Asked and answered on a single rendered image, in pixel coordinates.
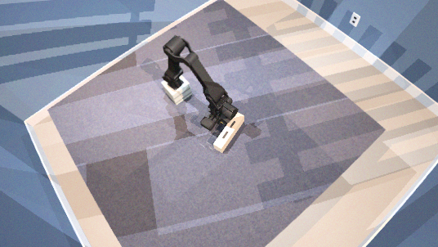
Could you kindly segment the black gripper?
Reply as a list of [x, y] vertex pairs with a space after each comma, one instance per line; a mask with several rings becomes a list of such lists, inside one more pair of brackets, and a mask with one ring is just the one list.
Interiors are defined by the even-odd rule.
[[[227, 100], [230, 104], [232, 104], [232, 99], [229, 98]], [[212, 131], [215, 124], [219, 121], [219, 119], [216, 119], [217, 114], [219, 114], [219, 110], [213, 110], [210, 105], [208, 106], [209, 111], [211, 114], [208, 114], [207, 117], [203, 117], [203, 119], [200, 121], [201, 126], [205, 127], [207, 130]]]

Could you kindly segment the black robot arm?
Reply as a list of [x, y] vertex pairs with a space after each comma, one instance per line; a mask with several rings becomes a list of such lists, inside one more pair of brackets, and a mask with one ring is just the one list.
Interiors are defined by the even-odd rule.
[[[188, 47], [189, 54], [183, 58], [181, 52], [185, 46]], [[163, 46], [163, 51], [168, 56], [168, 69], [163, 76], [163, 80], [168, 82], [168, 86], [173, 90], [177, 90], [184, 83], [179, 78], [183, 74], [179, 64], [183, 63], [189, 67], [203, 86], [203, 94], [206, 96], [210, 107], [213, 110], [219, 110], [220, 113], [217, 114], [216, 119], [228, 124], [236, 116], [238, 109], [227, 101], [230, 98], [227, 95], [228, 93], [219, 83], [212, 80], [200, 63], [197, 54], [191, 50], [190, 43], [183, 37], [175, 35]], [[224, 97], [222, 97], [223, 95]]]

